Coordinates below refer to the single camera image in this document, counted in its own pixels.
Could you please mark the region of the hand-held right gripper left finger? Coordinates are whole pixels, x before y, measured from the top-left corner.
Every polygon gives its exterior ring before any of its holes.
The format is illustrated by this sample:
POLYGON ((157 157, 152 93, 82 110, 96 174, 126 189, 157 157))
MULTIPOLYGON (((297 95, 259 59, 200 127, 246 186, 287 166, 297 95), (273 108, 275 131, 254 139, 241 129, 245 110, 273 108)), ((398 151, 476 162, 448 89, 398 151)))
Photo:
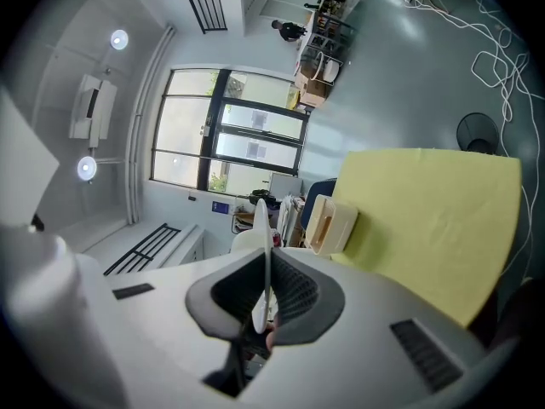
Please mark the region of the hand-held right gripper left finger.
POLYGON ((152 274, 120 300, 98 263, 54 235, 0 235, 0 309, 33 367, 84 409, 263 409, 215 385, 229 355, 186 310, 187 281, 152 274))

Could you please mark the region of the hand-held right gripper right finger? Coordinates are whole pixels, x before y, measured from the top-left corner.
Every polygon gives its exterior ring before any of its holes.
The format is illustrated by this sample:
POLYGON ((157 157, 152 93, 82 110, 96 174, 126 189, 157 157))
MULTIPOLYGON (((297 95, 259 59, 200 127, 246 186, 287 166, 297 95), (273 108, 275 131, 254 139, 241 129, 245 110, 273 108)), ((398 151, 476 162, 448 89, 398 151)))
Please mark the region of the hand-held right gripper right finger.
POLYGON ((278 256, 331 277, 345 305, 316 341, 276 345, 239 395, 260 409, 463 409, 507 364, 519 340, 486 349, 399 283, 307 251, 278 256))

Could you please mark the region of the white round plate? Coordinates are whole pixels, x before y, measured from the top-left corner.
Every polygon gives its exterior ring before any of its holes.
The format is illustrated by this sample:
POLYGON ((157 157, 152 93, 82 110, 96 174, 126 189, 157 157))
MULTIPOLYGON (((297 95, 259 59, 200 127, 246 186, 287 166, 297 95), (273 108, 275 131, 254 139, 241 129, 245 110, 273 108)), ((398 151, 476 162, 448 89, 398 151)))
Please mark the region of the white round plate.
POLYGON ((259 199, 256 204, 253 229, 261 235, 261 242, 265 257, 264 290, 252 311, 252 320, 255 331, 258 334, 262 334, 267 328, 267 318, 269 313, 273 248, 273 233, 270 228, 267 204, 264 199, 259 199))

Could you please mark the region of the yellow covered table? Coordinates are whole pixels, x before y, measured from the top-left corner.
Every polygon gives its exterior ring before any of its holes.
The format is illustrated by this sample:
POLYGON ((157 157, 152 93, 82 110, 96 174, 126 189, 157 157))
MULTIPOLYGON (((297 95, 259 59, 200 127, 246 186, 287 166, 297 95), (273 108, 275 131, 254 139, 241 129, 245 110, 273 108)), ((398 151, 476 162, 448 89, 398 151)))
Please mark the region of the yellow covered table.
POLYGON ((422 148, 351 152, 333 197, 359 216, 333 260, 384 275, 468 326, 508 261, 521 178, 517 158, 422 148))

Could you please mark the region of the dark blue chair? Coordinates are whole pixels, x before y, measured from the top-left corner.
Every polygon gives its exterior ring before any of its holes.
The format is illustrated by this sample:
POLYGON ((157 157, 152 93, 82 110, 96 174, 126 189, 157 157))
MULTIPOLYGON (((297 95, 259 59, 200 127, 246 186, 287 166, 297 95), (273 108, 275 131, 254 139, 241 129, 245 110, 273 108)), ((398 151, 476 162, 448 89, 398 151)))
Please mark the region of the dark blue chair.
POLYGON ((318 195, 330 197, 333 195, 336 186, 336 178, 317 181, 310 186, 305 198, 305 205, 301 212, 301 227, 307 230, 310 216, 313 211, 314 203, 318 195))

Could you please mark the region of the cream utensil holder box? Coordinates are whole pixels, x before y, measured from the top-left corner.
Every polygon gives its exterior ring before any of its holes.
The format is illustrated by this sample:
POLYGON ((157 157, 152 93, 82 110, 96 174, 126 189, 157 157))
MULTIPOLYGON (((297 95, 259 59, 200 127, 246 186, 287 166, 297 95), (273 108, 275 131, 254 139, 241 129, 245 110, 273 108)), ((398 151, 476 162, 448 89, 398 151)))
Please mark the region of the cream utensil holder box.
POLYGON ((319 194, 306 228, 306 247, 318 256, 343 252, 358 215, 355 206, 319 194))

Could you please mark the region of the stack of white boards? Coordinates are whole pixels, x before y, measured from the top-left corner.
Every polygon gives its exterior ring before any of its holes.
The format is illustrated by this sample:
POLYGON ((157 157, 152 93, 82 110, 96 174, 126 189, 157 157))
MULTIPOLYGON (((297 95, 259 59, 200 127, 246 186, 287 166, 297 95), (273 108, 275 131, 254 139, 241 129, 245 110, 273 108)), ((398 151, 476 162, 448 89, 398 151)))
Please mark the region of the stack of white boards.
POLYGON ((300 247, 304 238, 301 225, 305 200, 294 195, 287 195, 281 201, 276 230, 280 235, 282 247, 300 247))

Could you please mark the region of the white ceiling pipes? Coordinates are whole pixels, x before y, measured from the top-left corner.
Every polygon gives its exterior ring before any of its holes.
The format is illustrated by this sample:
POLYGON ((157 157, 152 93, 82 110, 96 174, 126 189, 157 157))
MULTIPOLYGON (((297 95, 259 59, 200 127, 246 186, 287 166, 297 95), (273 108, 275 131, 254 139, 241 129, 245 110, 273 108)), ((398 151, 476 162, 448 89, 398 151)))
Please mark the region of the white ceiling pipes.
POLYGON ((176 34, 176 29, 168 24, 146 64, 145 71, 136 92, 131 110, 124 159, 124 195, 127 223, 136 224, 140 221, 138 204, 138 151, 141 132, 141 120, 146 109, 146 99, 152 87, 158 68, 163 60, 169 44, 176 34))

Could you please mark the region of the black mesh waste bin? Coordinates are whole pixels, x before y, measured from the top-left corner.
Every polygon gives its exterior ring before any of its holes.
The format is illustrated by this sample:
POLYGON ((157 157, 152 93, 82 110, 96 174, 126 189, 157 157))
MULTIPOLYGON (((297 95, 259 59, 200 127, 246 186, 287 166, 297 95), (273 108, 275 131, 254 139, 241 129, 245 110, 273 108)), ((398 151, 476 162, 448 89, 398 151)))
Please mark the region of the black mesh waste bin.
POLYGON ((499 139, 495 122, 481 112, 469 113, 456 127, 456 141, 464 152, 494 155, 499 139))

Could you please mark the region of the white ceiling air conditioner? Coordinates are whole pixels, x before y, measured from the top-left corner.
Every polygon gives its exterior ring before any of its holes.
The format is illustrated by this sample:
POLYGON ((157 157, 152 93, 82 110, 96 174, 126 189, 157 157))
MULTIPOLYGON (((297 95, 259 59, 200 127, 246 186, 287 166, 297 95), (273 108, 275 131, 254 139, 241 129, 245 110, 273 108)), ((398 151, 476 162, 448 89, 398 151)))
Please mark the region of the white ceiling air conditioner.
POLYGON ((84 74, 72 107, 69 137, 86 140, 96 149, 108 137, 117 87, 84 74))

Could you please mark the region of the glass double door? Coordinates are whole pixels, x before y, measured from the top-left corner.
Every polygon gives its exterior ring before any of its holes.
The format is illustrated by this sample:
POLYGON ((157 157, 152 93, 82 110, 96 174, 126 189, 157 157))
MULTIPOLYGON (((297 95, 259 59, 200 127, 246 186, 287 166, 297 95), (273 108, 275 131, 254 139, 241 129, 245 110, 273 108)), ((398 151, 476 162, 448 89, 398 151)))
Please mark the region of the glass double door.
POLYGON ((298 104, 289 109, 296 89, 282 78, 221 70, 212 92, 212 158, 297 175, 309 114, 298 104))

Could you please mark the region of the large cardboard box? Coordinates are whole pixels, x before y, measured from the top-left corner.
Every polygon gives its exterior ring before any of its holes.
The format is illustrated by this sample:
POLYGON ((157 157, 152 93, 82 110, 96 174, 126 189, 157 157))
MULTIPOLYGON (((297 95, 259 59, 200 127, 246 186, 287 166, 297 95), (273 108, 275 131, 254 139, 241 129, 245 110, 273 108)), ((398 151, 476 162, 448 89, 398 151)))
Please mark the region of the large cardboard box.
POLYGON ((315 71, 300 66, 295 75, 295 86, 300 91, 300 103, 310 107, 321 107, 329 94, 329 86, 312 79, 315 71))

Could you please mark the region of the round white side table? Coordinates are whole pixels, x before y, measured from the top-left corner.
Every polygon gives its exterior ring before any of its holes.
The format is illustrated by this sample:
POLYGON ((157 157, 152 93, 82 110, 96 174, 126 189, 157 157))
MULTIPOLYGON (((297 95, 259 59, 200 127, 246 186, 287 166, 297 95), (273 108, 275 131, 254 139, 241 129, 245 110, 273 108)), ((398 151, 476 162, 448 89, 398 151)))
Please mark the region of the round white side table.
POLYGON ((326 55, 323 52, 319 52, 317 58, 318 65, 315 73, 311 77, 312 81, 333 86, 343 62, 326 55))

